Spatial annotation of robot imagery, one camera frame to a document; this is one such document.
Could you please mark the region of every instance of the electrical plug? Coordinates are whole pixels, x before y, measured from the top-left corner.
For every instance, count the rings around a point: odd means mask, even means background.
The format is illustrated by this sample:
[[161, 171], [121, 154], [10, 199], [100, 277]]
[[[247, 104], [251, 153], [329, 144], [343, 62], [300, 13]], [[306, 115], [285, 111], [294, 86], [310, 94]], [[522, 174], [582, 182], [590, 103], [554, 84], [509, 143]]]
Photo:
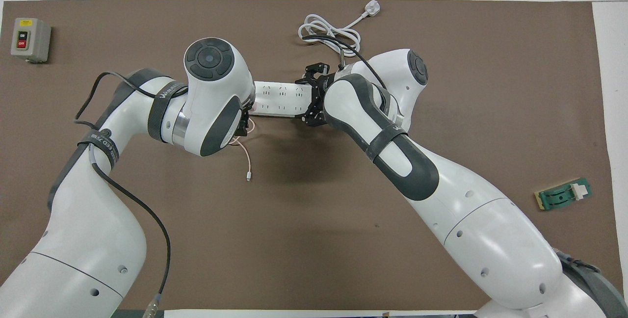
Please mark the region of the electrical plug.
[[364, 7], [364, 11], [368, 14], [368, 16], [375, 16], [381, 9], [381, 6], [377, 2], [377, 0], [371, 0]]

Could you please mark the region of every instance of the emergency switch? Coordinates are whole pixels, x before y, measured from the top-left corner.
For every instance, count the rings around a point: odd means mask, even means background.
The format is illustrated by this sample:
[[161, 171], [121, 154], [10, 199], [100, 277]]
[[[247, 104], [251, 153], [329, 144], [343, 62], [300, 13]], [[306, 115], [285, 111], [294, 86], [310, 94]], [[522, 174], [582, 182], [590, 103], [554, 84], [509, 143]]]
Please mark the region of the emergency switch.
[[30, 63], [48, 60], [50, 26], [36, 18], [17, 18], [13, 27], [11, 55]]

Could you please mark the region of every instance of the white power strip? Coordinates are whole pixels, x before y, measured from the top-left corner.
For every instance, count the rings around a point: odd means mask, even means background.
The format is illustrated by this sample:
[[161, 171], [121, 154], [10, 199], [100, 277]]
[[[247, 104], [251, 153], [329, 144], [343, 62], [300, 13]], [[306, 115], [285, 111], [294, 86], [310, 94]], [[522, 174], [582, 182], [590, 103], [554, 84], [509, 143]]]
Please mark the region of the white power strip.
[[294, 117], [305, 113], [312, 102], [312, 86], [289, 82], [255, 81], [251, 115]]

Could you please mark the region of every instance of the velcro strap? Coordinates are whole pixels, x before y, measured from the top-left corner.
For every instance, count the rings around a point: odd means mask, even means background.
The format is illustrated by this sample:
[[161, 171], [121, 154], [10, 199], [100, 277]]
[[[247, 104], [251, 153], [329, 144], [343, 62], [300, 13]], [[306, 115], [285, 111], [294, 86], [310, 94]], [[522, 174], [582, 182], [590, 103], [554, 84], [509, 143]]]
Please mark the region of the velcro strap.
[[184, 87], [187, 87], [187, 85], [180, 81], [171, 81], [155, 95], [151, 111], [148, 114], [148, 135], [152, 139], [165, 143], [161, 138], [161, 122], [163, 122], [163, 117], [166, 115], [166, 110], [173, 95]]
[[388, 126], [383, 128], [382, 131], [375, 136], [373, 141], [370, 142], [370, 145], [366, 148], [366, 157], [373, 162], [375, 157], [386, 148], [386, 145], [400, 134], [408, 135], [408, 133], [397, 124], [388, 124]]
[[117, 160], [120, 158], [120, 153], [114, 141], [98, 130], [90, 130], [87, 132], [78, 144], [94, 144], [94, 146], [101, 149], [105, 155], [107, 155], [111, 168], [114, 168], [114, 164], [116, 164]]

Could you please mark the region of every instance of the white plug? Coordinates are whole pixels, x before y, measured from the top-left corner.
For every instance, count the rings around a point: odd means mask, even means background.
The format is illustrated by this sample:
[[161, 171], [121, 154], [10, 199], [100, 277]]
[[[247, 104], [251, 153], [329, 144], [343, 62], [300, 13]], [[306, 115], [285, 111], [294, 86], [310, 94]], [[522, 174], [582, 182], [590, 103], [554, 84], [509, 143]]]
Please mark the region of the white plug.
[[368, 16], [375, 16], [381, 8], [377, 0], [371, 0], [364, 7], [364, 11], [367, 12]]
[[576, 200], [585, 199], [585, 195], [588, 195], [587, 188], [583, 186], [582, 184], [577, 184], [577, 183], [571, 184], [571, 188], [572, 188], [572, 191], [574, 192], [574, 195], [576, 196]]

